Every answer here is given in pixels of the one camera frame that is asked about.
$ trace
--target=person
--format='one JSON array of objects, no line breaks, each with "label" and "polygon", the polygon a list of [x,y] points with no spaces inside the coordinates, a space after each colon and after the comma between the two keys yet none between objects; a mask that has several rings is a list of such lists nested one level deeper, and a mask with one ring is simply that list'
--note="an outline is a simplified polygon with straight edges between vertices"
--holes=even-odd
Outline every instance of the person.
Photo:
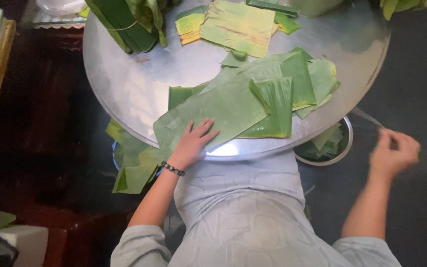
[{"label": "person", "polygon": [[[394,176],[418,162],[419,143],[412,137],[380,130],[366,186],[341,239],[330,246],[303,212],[293,150],[258,161],[193,164],[219,132],[205,134],[213,122],[207,118],[194,130],[189,124],[167,160],[185,176],[162,171],[113,251],[111,266],[400,266],[385,242],[386,209]],[[171,255],[160,226],[173,196],[186,234]]]}]

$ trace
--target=metal bowl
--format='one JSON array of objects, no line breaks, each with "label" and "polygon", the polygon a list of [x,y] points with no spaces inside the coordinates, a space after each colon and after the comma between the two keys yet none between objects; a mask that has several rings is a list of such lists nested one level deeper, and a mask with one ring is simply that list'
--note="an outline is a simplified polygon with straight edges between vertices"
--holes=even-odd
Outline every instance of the metal bowl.
[{"label": "metal bowl", "polygon": [[347,116],[341,119],[340,122],[341,122],[341,129],[344,132],[344,137],[339,143],[339,154],[335,158],[328,161],[309,161],[309,160],[306,160],[305,158],[300,157],[298,154],[295,154],[296,158],[299,161],[302,161],[306,164],[313,165],[313,166],[327,166],[327,165],[334,164],[340,161],[341,159],[343,159],[345,155],[347,155],[347,153],[350,151],[350,148],[352,147],[353,129],[352,129],[352,124],[350,123]]}]

